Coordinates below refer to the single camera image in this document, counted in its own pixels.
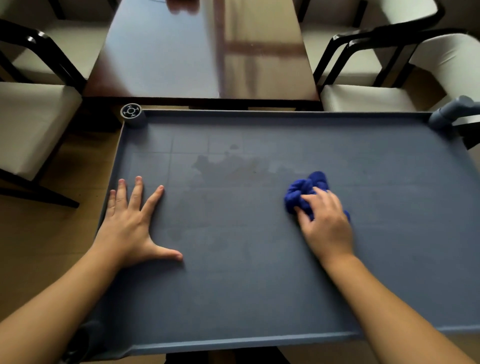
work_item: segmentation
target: hand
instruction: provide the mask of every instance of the hand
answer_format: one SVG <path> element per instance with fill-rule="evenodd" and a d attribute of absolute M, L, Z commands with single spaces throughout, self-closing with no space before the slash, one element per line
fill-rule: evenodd
<path fill-rule="evenodd" d="M 159 186 L 140 210 L 143 186 L 142 177 L 136 177 L 127 206 L 127 186 L 119 180 L 118 192 L 110 191 L 105 219 L 91 248 L 112 257 L 118 268 L 150 259 L 183 259 L 180 252 L 155 245 L 150 238 L 150 219 L 164 187 Z"/>
<path fill-rule="evenodd" d="M 295 208 L 303 236 L 323 267 L 344 256 L 353 256 L 353 234 L 342 204 L 332 192 L 313 188 L 317 194 L 303 194 L 314 219 Z"/>

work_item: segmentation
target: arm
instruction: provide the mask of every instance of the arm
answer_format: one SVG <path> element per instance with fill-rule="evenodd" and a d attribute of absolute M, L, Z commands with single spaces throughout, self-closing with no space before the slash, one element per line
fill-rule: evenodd
<path fill-rule="evenodd" d="M 353 310 L 383 364 L 474 364 L 465 353 L 380 283 L 353 254 L 352 230 L 336 195 L 303 195 L 315 219 L 297 209 L 305 239 Z"/>
<path fill-rule="evenodd" d="M 0 363 L 51 364 L 122 267 L 149 259 L 177 259 L 176 250 L 162 248 L 148 227 L 163 194 L 159 186 L 140 210 L 143 182 L 127 206 L 126 185 L 110 191 L 105 220 L 90 250 L 58 281 L 0 323 Z"/>

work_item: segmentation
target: left hand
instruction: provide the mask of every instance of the left hand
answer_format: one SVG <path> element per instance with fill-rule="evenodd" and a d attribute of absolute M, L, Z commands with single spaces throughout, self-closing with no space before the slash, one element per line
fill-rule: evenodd
<path fill-rule="evenodd" d="M 140 209 L 143 186 L 142 177 L 136 177 L 127 205 L 127 186 L 125 180 L 119 180 L 118 191 L 110 191 L 105 219 L 90 248 L 113 258 L 118 268 L 150 259 L 183 259 L 179 251 L 163 248 L 152 241 L 148 228 L 164 187 L 159 186 Z"/>

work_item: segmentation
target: dining table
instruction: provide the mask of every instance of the dining table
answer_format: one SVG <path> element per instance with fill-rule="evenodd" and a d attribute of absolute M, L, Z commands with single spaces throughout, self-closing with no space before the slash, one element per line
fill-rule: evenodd
<path fill-rule="evenodd" d="M 320 107 L 292 0 L 123 0 L 83 96 L 207 109 Z"/>

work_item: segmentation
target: right hand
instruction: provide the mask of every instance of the right hand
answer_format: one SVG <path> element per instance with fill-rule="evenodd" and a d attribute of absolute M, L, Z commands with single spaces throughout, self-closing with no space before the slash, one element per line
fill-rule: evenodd
<path fill-rule="evenodd" d="M 301 197 L 310 204 L 314 219 L 295 208 L 303 236 L 323 267 L 339 258 L 353 256 L 353 233 L 342 204 L 331 191 L 313 188 L 316 194 Z"/>

